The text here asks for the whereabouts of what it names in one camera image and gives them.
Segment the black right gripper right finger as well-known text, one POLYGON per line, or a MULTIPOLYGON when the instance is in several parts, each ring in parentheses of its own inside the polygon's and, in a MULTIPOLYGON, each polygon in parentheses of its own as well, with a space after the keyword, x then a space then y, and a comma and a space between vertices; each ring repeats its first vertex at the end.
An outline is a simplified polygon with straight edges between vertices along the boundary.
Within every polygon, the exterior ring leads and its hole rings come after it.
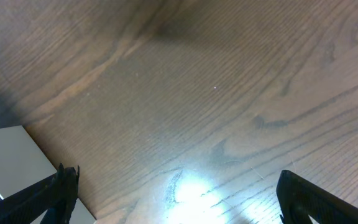
POLYGON ((290 170, 281 171, 276 188, 284 224, 358 223, 358 208, 290 170))

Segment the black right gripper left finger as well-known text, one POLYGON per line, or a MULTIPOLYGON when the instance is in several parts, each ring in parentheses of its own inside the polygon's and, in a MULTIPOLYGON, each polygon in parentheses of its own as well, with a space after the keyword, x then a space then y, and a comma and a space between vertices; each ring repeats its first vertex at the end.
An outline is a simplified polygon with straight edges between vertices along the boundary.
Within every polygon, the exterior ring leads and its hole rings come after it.
POLYGON ((0 224, 69 224, 78 198, 80 169, 62 164, 55 174, 0 201, 0 224))

